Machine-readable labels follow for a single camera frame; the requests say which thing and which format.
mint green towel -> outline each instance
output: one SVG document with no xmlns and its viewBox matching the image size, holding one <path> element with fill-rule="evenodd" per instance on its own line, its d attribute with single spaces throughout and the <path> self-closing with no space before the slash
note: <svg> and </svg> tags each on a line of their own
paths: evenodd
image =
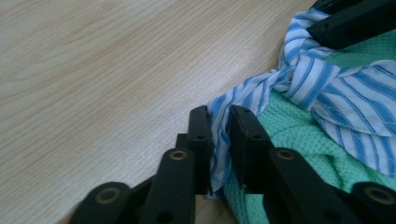
<svg viewBox="0 0 396 224">
<path fill-rule="evenodd" d="M 381 59 L 396 60 L 396 33 L 390 32 L 332 54 L 326 61 L 341 66 L 358 66 Z M 353 184 L 372 181 L 396 189 L 396 179 L 381 175 L 346 153 L 322 131 L 312 115 L 273 91 L 259 121 L 276 147 L 299 151 L 329 184 L 350 192 Z M 224 194 L 240 223 L 268 223 L 262 196 L 245 194 L 235 173 Z"/>
</svg>

black plastic part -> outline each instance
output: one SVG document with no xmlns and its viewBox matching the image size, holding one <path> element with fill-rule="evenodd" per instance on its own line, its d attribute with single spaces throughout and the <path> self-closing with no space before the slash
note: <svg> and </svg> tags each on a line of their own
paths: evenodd
<svg viewBox="0 0 396 224">
<path fill-rule="evenodd" d="M 93 189 L 78 206 L 70 224 L 123 223 L 123 209 L 129 202 L 127 185 L 109 182 Z"/>
<path fill-rule="evenodd" d="M 262 206 L 270 223 L 290 224 L 292 223 L 288 207 L 282 201 L 279 191 L 271 181 L 265 184 L 265 194 L 262 197 Z"/>
<path fill-rule="evenodd" d="M 249 193 L 263 193 L 263 160 L 274 145 L 249 109 L 232 105 L 230 119 L 230 151 L 239 185 Z"/>
<path fill-rule="evenodd" d="M 356 214 L 364 216 L 366 223 L 396 223 L 396 192 L 372 182 L 353 186 Z"/>
<path fill-rule="evenodd" d="M 195 156 L 195 194 L 211 192 L 210 158 L 213 153 L 210 117 L 205 105 L 198 106 L 190 112 L 189 132 L 177 135 L 176 147 L 186 147 Z"/>
<path fill-rule="evenodd" d="M 194 221 L 194 155 L 186 148 L 163 154 L 139 223 L 188 224 Z"/>
<path fill-rule="evenodd" d="M 357 5 L 361 1 L 363 0 L 318 0 L 312 7 L 332 15 L 347 7 Z"/>
<path fill-rule="evenodd" d="M 364 0 L 307 28 L 321 46 L 343 49 L 396 29 L 396 0 Z"/>
<path fill-rule="evenodd" d="M 266 165 L 292 223 L 361 223 L 297 151 L 273 148 Z"/>
<path fill-rule="evenodd" d="M 150 177 L 130 190 L 129 202 L 124 207 L 120 224 L 139 222 L 154 177 L 155 176 Z"/>
</svg>

wooden table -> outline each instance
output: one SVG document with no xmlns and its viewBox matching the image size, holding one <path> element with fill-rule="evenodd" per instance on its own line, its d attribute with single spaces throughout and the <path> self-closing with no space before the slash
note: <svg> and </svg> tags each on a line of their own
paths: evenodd
<svg viewBox="0 0 396 224">
<path fill-rule="evenodd" d="M 0 223 L 153 175 L 190 110 L 276 67 L 313 3 L 0 0 Z"/>
</svg>

